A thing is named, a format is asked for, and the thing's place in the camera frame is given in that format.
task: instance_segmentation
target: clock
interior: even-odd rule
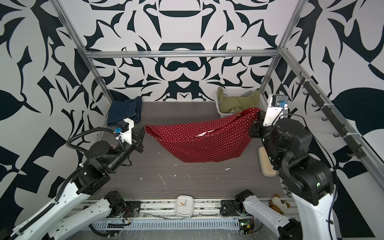
[[[191,196],[180,195],[176,199],[175,212],[178,217],[189,218],[193,214],[194,200]]]

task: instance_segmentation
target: stuffed animal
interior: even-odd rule
[[[289,203],[283,201],[279,195],[275,194],[272,200],[269,202],[269,207],[275,210],[277,213],[284,215],[284,211],[291,207]]]

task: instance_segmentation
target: olive green garment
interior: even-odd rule
[[[260,101],[260,91],[254,91],[247,97],[225,97],[223,88],[217,90],[217,99],[219,109],[222,113],[239,113],[248,108],[256,108]]]

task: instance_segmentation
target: laundry basket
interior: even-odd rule
[[[258,88],[223,88],[223,94],[224,94],[224,97],[247,97],[257,89]],[[234,114],[234,113],[220,112],[220,109],[218,107],[219,102],[217,99],[217,89],[215,91],[215,102],[216,102],[217,112],[220,114],[220,118],[225,118]],[[261,110],[264,110],[264,111],[266,110],[266,103],[262,94],[260,94],[260,100],[257,107],[260,108]]]

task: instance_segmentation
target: red polka dot cloth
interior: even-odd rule
[[[206,122],[146,125],[145,131],[183,162],[221,162],[239,157],[251,141],[259,108]]]

